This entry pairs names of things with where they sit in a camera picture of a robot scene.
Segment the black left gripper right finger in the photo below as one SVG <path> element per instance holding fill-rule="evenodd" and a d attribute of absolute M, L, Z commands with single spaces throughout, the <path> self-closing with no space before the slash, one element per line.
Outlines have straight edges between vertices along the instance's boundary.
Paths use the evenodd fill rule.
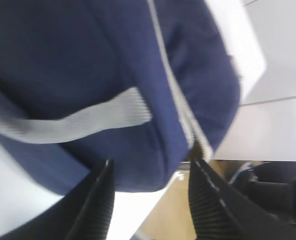
<path fill-rule="evenodd" d="M 188 199 L 199 240 L 296 240 L 296 162 L 264 163 L 227 183 L 192 160 Z"/>

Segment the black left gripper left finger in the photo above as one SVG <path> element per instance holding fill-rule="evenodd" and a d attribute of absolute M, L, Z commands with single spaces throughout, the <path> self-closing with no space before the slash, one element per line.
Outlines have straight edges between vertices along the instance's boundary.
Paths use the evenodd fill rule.
<path fill-rule="evenodd" d="M 48 210 L 0 236 L 1 240 L 105 240 L 115 201 L 112 159 L 93 168 Z"/>

